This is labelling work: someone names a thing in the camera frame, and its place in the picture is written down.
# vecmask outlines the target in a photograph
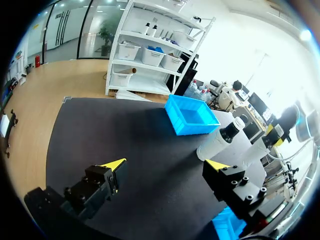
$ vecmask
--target glass wall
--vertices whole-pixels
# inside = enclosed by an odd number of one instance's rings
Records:
[[[126,6],[117,0],[61,0],[49,5],[27,32],[27,63],[34,65],[36,55],[41,63],[109,59]]]
[[[108,59],[126,2],[94,0],[84,22],[79,58]]]
[[[40,12],[33,20],[27,31],[28,48],[27,48],[27,63],[34,64],[36,55],[40,55],[40,63],[42,63],[42,46],[44,42],[44,31],[48,16],[52,6],[48,6]]]
[[[54,5],[45,35],[45,62],[77,59],[81,27],[90,2],[62,0]]]

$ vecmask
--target person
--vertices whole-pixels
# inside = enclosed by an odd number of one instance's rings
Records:
[[[243,107],[244,104],[241,103],[239,98],[236,96],[236,93],[239,92],[242,89],[242,87],[243,85],[239,80],[236,80],[233,83],[232,88],[227,86],[223,87],[222,93],[220,94],[218,100],[220,109],[229,112],[231,109]]]

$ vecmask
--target white storage bin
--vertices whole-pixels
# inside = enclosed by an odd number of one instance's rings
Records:
[[[171,71],[178,71],[179,67],[185,60],[181,59],[180,57],[174,57],[169,54],[165,55],[161,61],[161,66],[164,69],[168,69]]]
[[[188,50],[192,47],[195,41],[197,41],[195,38],[185,34],[182,31],[173,31],[173,36],[171,39],[176,41],[180,47]]]
[[[157,0],[156,2],[160,6],[179,13],[189,0]]]
[[[142,62],[147,65],[152,65],[158,67],[161,60],[166,54],[158,51],[152,51],[145,47],[142,47]]]
[[[119,59],[123,60],[135,60],[138,50],[141,46],[129,43],[119,43]]]
[[[119,87],[127,87],[129,85],[129,81],[130,81],[130,78],[132,75],[133,75],[133,73],[131,73],[131,74],[116,73],[112,69],[110,85],[119,86]]]

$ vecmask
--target bottle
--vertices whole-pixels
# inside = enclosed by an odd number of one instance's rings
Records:
[[[205,99],[204,99],[204,101],[205,101],[206,103],[208,103],[208,102],[211,100],[211,98],[212,98],[211,92],[210,92],[209,89],[207,89],[207,90],[206,90],[206,93],[205,93]]]
[[[142,34],[146,35],[149,30],[149,27],[150,27],[150,22],[147,22],[146,25],[144,26]]]
[[[238,160],[245,169],[251,164],[259,162],[264,156],[270,153],[270,149],[285,134],[283,128],[277,124],[266,136],[260,137]]]
[[[191,96],[194,94],[195,90],[198,89],[197,81],[193,80],[193,82],[188,86],[188,88],[185,90],[183,96],[191,98]]]
[[[200,91],[202,91],[202,90],[205,90],[205,91],[207,91],[207,86],[206,85],[202,85],[202,86],[200,86],[199,88],[198,88]]]
[[[230,146],[235,135],[246,126],[245,122],[248,122],[248,118],[245,115],[241,115],[241,117],[237,116],[228,126],[215,131],[197,148],[196,155],[198,158],[201,161],[211,159],[226,147]]]
[[[154,37],[157,31],[157,25],[154,25],[154,27],[151,29],[150,37]]]
[[[206,91],[206,89],[203,89],[201,92],[202,92],[202,94],[200,96],[200,100],[202,100],[202,101],[204,101],[206,103],[207,102],[207,97],[208,97],[207,91]]]
[[[196,90],[194,91],[194,94],[193,94],[193,98],[194,99],[198,99],[198,100],[202,100],[202,95],[205,93],[206,91],[205,90]]]

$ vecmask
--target blue plastic bin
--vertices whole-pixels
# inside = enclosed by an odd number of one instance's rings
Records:
[[[220,240],[238,240],[247,225],[244,220],[239,220],[228,206],[212,219],[212,222]]]
[[[209,134],[220,126],[214,113],[201,100],[170,95],[164,108],[178,136]]]

